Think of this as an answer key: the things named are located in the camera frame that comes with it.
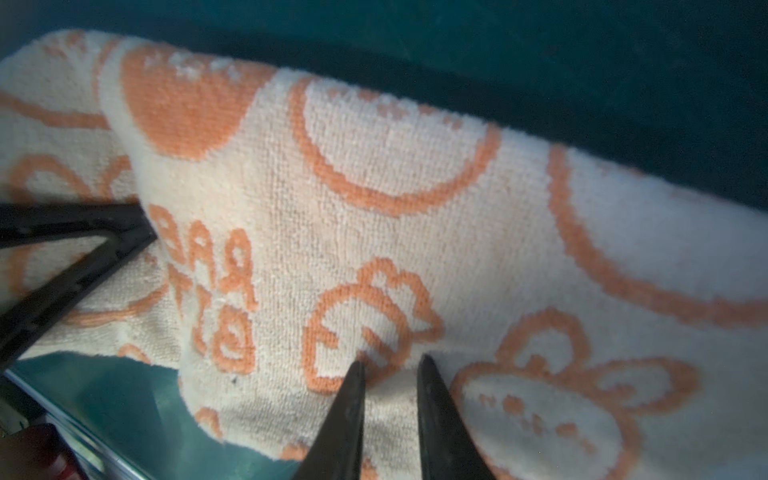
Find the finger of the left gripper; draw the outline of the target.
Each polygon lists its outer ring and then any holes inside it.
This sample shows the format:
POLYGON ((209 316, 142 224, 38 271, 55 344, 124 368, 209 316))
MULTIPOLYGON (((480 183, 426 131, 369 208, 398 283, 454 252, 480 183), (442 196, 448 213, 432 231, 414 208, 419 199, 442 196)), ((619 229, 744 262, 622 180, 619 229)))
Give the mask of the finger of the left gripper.
POLYGON ((110 203, 3 204, 3 249, 71 238, 103 237, 120 249, 147 246, 141 206, 110 203))
POLYGON ((153 243, 147 226, 147 246, 120 249, 103 242, 1 315, 1 369, 7 370, 77 304, 153 243))

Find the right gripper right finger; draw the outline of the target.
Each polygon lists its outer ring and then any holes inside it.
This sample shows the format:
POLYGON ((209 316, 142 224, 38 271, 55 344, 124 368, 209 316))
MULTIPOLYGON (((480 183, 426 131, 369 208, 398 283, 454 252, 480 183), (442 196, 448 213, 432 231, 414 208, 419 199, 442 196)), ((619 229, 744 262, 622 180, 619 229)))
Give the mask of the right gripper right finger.
POLYGON ((421 478, 494 480, 429 355, 420 359, 416 387, 421 478))

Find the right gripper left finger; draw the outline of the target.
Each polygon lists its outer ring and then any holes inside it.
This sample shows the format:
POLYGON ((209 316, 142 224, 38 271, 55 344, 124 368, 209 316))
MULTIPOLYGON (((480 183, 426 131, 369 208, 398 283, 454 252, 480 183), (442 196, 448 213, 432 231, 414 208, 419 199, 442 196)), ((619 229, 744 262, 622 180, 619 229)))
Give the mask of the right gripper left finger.
POLYGON ((365 368, 353 362, 293 480, 359 480, 365 419, 365 368))

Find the orange patterned towel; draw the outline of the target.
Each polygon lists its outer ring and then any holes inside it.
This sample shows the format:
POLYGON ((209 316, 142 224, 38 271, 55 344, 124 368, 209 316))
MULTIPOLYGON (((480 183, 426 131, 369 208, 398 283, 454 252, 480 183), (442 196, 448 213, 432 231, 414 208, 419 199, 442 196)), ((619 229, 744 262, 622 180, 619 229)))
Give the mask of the orange patterned towel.
POLYGON ((1 197, 158 240, 30 349, 176 370, 300 459, 366 364, 363 475, 417 477, 431 355, 499 479, 763 479, 767 217, 301 71, 63 30, 1 63, 1 197))

